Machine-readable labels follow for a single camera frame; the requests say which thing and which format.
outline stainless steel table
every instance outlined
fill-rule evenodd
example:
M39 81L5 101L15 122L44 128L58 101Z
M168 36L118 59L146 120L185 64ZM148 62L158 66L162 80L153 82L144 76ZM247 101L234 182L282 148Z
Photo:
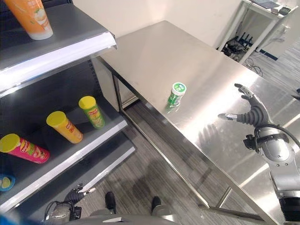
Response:
M220 208L230 189L217 206L211 206L182 176L180 168L175 168L140 130L202 200L203 208L250 218L258 223L264 223L263 219L268 224L282 224L284 217L270 181L268 165L261 156L247 150L242 141L245 135L253 133L254 128L221 120L217 115L249 110L248 103L241 99L233 86L234 83L241 83L265 103L276 123L299 138L300 103L254 72L166 21L122 36L117 39L117 45L118 50L104 54L102 59L112 71L120 111L126 115L118 94L118 79L181 132L259 216ZM169 111L166 109L167 99L172 84L178 81L186 84L187 92L180 106ZM203 140L201 134L206 131L210 133L210 138ZM299 149L295 145L293 147L300 165Z

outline white wall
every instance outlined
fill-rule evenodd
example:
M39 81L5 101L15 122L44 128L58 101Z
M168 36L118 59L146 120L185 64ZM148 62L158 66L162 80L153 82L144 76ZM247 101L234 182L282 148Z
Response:
M73 0L73 3L120 37L163 20L168 0Z
M120 37L167 20L217 47L240 0L73 0L74 4Z

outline white shelf edge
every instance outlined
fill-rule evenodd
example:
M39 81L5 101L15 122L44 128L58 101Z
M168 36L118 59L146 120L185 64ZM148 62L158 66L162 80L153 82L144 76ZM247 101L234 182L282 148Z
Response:
M94 186L99 180L104 178L108 173L110 173L117 165L123 162L128 156L135 151L134 147L131 147L126 153L119 157L116 161L106 167L101 173L99 173L95 178L93 178L89 183L87 183L80 192L85 192Z
M48 71L115 45L116 42L112 34L105 32L101 35L5 68L0 71L0 92L4 92Z
M50 170L49 172L45 173L43 176L41 176L39 179L37 179L35 182L31 183L29 186L24 188L22 191L20 191L18 194L14 195L13 197L9 198L6 202L0 205L0 212L5 213L8 210L15 208L19 206L19 204L28 196L33 194L38 189L42 188L46 183L54 179L56 176L58 176L61 172L68 169L71 165L76 163L79 159L83 158L85 155L87 155L89 152L94 150L97 146L102 144L104 141L109 139L111 136L119 132L121 129L127 126L127 123L125 120L120 122L119 124L112 127L110 130L106 131L104 134L102 134L100 137L96 138L91 143L84 146L82 149L77 151L75 154L73 154L71 157L69 157L67 160L62 162L61 164L57 165L55 168Z

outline gray shelf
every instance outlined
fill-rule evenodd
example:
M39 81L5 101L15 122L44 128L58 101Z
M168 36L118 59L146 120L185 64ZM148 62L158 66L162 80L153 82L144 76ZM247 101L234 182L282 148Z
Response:
M124 134L119 133L15 210L26 218L41 221L49 202L63 201L68 192L79 183L89 186L89 189L134 151L133 144Z
M105 27L73 4L47 8L46 12L53 29L48 39L32 40L21 27L1 31L0 93L116 45Z
M44 164L35 164L8 155L9 161L13 162L12 170L16 183L10 191L1 193L1 211L8 211L24 201L127 125L123 117L104 98L99 99L97 103L106 122L102 129L94 129L80 108L67 113L67 117L83 133L83 140L78 144L71 144L48 125L24 137L49 150L50 158Z

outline orange can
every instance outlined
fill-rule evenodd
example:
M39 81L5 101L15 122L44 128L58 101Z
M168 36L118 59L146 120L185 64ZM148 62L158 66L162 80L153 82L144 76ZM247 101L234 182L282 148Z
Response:
M4 0L28 35L34 40L52 36L53 31L41 0Z
M47 117L46 123L73 144L79 143L83 139L83 134L71 123L62 111L52 112Z

